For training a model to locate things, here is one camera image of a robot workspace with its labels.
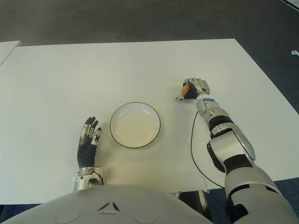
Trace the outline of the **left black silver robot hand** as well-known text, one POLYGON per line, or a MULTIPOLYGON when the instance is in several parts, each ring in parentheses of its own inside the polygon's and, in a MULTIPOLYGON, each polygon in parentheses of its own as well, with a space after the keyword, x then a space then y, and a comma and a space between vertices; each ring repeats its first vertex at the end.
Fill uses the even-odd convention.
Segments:
POLYGON ((101 127, 95 117, 89 117, 83 125, 77 151, 78 167, 87 168, 95 166, 95 155, 100 141, 101 127))

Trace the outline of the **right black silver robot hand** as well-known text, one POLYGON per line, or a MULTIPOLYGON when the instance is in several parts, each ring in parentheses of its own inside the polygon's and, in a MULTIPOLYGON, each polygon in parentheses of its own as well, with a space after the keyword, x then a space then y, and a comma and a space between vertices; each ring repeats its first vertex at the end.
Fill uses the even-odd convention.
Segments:
POLYGON ((195 100, 198 96, 209 94, 210 88, 205 80, 202 80, 200 78, 188 78, 183 81, 181 95, 175 100, 195 100))

